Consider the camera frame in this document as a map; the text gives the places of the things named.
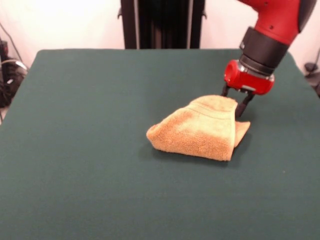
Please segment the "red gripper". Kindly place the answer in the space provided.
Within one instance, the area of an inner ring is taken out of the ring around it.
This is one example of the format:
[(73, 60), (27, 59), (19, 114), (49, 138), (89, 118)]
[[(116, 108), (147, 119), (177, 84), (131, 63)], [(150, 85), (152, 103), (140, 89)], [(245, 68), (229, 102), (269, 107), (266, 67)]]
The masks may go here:
[(255, 95), (265, 95), (275, 83), (274, 75), (265, 76), (243, 66), (239, 60), (228, 62), (224, 71), (224, 81), (221, 96), (227, 97), (229, 89), (247, 93), (243, 101), (236, 107), (236, 117), (242, 116)]

